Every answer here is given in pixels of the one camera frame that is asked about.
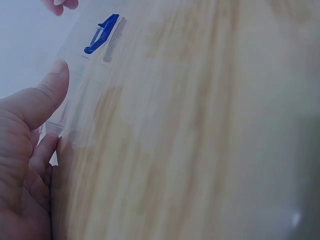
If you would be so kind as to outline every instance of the wood grain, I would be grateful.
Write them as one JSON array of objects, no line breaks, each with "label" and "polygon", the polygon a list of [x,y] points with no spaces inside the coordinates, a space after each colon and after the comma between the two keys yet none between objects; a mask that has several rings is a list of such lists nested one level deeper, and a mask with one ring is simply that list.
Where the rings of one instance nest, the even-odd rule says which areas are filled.
[{"label": "wood grain", "polygon": [[317,1],[92,0],[64,51],[111,13],[59,142],[54,238],[317,239]]}]

